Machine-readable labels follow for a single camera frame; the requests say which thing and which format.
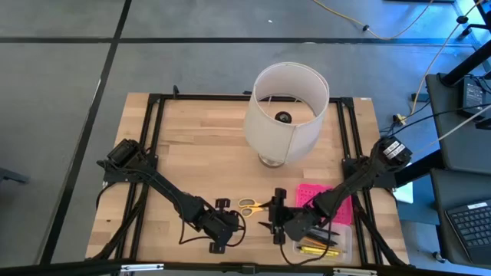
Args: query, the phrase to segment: black keyboard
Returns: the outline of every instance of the black keyboard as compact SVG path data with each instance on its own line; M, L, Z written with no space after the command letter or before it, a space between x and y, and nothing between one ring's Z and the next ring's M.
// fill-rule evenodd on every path
M471 261L483 250L491 252L491 199L448 210L447 218Z

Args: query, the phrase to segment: clear plastic container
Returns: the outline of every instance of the clear plastic container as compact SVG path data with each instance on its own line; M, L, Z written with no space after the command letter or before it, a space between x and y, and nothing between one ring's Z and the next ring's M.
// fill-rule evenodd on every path
M324 227L325 230L329 230L329 225L326 225ZM336 249L339 254L338 255L326 255L324 256L325 260L328 261L333 261L337 263L344 263L344 264L350 264L351 263L351 227L348 225L342 225L340 223L332 223L331 231L338 233L339 235L333 235L331 234L331 240L333 242L337 242L337 245L330 246L330 249ZM316 234L320 235L323 238L328 238L328 233L324 232L315 232ZM318 257L319 255L317 254L310 254L310 253L304 253L301 252L298 247L300 247L302 244L302 241L300 242L293 242L293 252L296 254L308 256L310 258L312 257Z

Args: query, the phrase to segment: wooden tabletop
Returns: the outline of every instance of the wooden tabletop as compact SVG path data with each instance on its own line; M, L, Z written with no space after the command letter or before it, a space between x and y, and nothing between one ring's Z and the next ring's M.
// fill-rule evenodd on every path
M139 140L148 94L128 94L115 144L123 138ZM158 170L182 191L201 196L214 204L218 198L231 199L231 209L238 210L237 201L254 198L267 202L276 187L287 190L285 205L295 205L295 191L300 183L336 186L343 181L341 159L343 148L337 109L329 104L321 136L315 148L298 162L277 169L264 167L257 153L248 145L242 132L242 122L248 101L166 100L160 128L157 154ZM303 103L270 103L268 112L291 110L298 120L308 120L311 111ZM369 98L355 98L354 108L361 136L363 153L368 154L379 138L374 107ZM150 145L153 108L147 146ZM351 155L354 144L348 110L345 110ZM118 183L102 196L87 247L87 257L97 254L121 224L129 184ZM377 228L397 256L408 262L393 197L383 189L372 189ZM141 261L171 261L192 263L245 262L264 265L286 265L279 248L272 243L269 231L257 222L267 222L267 212L255 213L246 219L247 234L240 246L227 248L224 255L208 253L209 240L197 240L178 245L181 221L176 211L154 189L150 189L137 259ZM353 232L352 261L360 265L356 231ZM236 241L241 232L232 237ZM185 239L203 235L186 226ZM133 229L129 231L124 256L129 255ZM365 229L365 244L370 262L374 262L369 234ZM285 253L293 262L304 256L292 252L287 239ZM307 265L333 265L316 261Z

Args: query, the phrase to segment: lamp base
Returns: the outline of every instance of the lamp base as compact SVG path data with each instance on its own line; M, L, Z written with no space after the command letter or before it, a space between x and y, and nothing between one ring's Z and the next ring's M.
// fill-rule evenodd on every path
M260 154L258 154L258 157L259 157L259 161L261 161L262 165L267 166L268 168L274 169L274 168L278 168L280 166L283 166L283 164L285 164L282 162L267 159L264 156L261 156Z

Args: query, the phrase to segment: pink grid pad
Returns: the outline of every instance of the pink grid pad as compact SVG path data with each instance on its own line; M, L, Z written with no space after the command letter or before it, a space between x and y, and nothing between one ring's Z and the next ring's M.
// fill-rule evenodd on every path
M332 189L331 186L315 185L302 183L297 187L297 207L302 207L308 200L320 192ZM339 207L338 213L333 219L333 222L344 225L351 224L351 196L345 199Z

